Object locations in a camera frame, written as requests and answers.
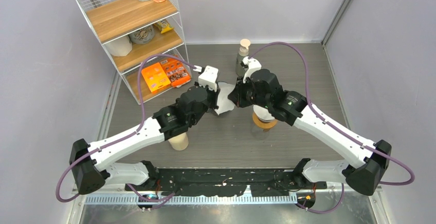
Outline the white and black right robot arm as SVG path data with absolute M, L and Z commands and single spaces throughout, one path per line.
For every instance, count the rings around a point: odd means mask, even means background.
M 237 79 L 228 99 L 237 107 L 256 105 L 276 119 L 301 129 L 332 148 L 343 159 L 316 161 L 303 159 L 296 166 L 294 183 L 307 188 L 318 181 L 346 183 L 356 192 L 371 196 L 389 166 L 386 155 L 392 146 L 385 140 L 366 139 L 327 115 L 296 91 L 284 90 L 275 74 L 267 69 L 255 71 L 246 81 Z

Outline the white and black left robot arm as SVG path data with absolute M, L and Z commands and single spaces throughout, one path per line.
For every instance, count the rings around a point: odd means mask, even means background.
M 116 164 L 116 161 L 146 146 L 187 132 L 208 110 L 217 107 L 219 93 L 218 86 L 210 88 L 195 83 L 174 104 L 161 108 L 135 127 L 100 141 L 75 141 L 69 164 L 78 193 L 86 195 L 95 192 L 115 179 L 121 179 L 125 184 L 140 185 L 145 190 L 154 189 L 158 177 L 151 172 L 151 166 L 142 162 Z

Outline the white coffee filter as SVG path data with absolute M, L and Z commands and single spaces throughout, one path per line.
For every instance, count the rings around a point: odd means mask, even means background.
M 235 108 L 235 104 L 228 99 L 228 95 L 235 89 L 235 85 L 226 82 L 218 82 L 217 85 L 220 88 L 220 92 L 218 94 L 216 103 L 218 109 L 216 109 L 214 112 L 220 116 L 221 114 L 232 111 Z
M 253 106 L 254 114 L 258 117 L 258 119 L 262 122 L 269 123 L 272 122 L 275 118 L 269 113 L 268 109 L 265 107 L 261 107 L 258 105 Z

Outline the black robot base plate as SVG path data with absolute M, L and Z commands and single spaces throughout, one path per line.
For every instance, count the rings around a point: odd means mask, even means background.
M 232 197 L 247 190 L 253 197 L 285 196 L 299 190 L 323 190 L 326 182 L 303 181 L 287 169 L 169 169 L 160 168 L 137 191 L 162 192 L 164 196 Z

